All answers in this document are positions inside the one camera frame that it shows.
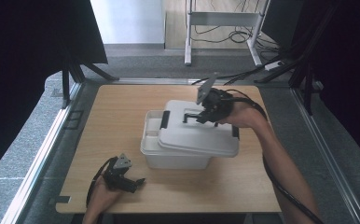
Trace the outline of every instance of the white metal stand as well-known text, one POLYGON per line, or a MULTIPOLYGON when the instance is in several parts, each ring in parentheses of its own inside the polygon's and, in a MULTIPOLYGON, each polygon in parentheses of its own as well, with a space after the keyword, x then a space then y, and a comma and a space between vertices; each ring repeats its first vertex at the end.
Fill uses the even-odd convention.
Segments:
POLYGON ((256 38, 261 30, 264 21, 265 12, 268 8, 269 0, 266 0, 264 7, 259 13, 245 12, 197 12, 192 10, 192 0, 189 3, 189 11, 187 13, 187 39, 185 50, 185 64, 191 65, 191 26, 247 26, 254 27, 253 36, 247 40, 247 45, 252 54, 256 66, 261 66, 261 60, 256 52, 256 38))

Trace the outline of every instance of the table top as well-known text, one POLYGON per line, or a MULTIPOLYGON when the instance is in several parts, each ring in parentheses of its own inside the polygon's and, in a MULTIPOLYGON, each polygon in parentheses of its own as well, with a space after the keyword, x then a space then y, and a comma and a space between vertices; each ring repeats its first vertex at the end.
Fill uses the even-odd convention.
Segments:
MULTIPOLYGON (((221 86, 248 94, 264 106, 257 87, 221 86)), ((251 129, 240 129, 240 150, 234 158, 211 158, 204 170, 148 167, 140 151, 145 115, 163 110, 169 100, 196 101, 198 86, 105 85, 96 96, 61 196, 60 213, 84 213, 90 182, 109 158, 121 153, 132 161, 126 178, 145 178, 135 193, 123 193, 112 213, 280 212, 267 177, 262 151, 251 129)))

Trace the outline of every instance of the floor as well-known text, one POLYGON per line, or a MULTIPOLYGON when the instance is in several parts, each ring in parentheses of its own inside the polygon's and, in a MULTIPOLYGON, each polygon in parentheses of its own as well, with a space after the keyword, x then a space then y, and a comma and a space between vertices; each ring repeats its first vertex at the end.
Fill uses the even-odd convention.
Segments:
MULTIPOLYGON (((220 10, 221 1, 198 1, 206 8, 220 10)), ((233 9, 239 1, 233 3, 233 9)), ((77 216, 59 214, 55 203, 66 177, 77 141, 82 134, 94 96, 103 84, 189 84, 195 78, 253 68, 245 44, 227 47, 198 46, 195 63, 183 65, 183 37, 169 44, 173 28, 184 25, 183 1, 167 0, 164 6, 176 8, 176 20, 168 9, 164 45, 160 42, 108 43, 105 50, 109 65, 99 65, 118 82, 107 81, 83 68, 87 80, 78 85, 71 82, 72 103, 62 110, 62 74, 53 74, 46 81, 46 91, 17 139, 0 161, 0 222, 3 223, 76 223, 77 216), (165 67, 162 60, 170 64, 165 67), (29 195, 29 200, 22 197, 29 195)), ((257 85, 255 79, 266 73, 254 74, 238 84, 257 85)), ((360 223, 360 148, 328 111, 318 93, 312 97, 313 116, 302 107, 302 90, 288 88, 291 72, 268 84, 258 84, 278 137, 311 184, 325 223, 360 223)), ((253 223, 250 216, 245 223, 253 223)))

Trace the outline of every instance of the white plastic box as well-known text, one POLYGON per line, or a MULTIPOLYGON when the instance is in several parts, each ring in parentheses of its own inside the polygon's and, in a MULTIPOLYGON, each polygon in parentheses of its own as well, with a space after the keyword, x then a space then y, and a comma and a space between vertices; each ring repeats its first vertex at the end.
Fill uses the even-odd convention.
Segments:
POLYGON ((234 134, 231 125, 215 127, 211 122, 200 124, 195 119, 183 122, 185 113, 199 114, 202 110, 194 102, 169 101, 164 111, 147 112, 141 151, 149 167, 205 169, 212 157, 238 154, 239 135, 234 134))

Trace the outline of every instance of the box lid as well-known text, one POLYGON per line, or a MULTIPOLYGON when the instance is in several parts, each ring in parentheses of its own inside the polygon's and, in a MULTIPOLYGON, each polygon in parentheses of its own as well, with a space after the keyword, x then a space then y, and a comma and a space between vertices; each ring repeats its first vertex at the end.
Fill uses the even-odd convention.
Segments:
POLYGON ((203 107, 195 102, 171 100, 165 106, 165 115, 159 130, 159 145, 169 150, 215 157, 234 157, 239 151, 238 129, 230 124, 198 123, 186 113, 199 114, 203 107))

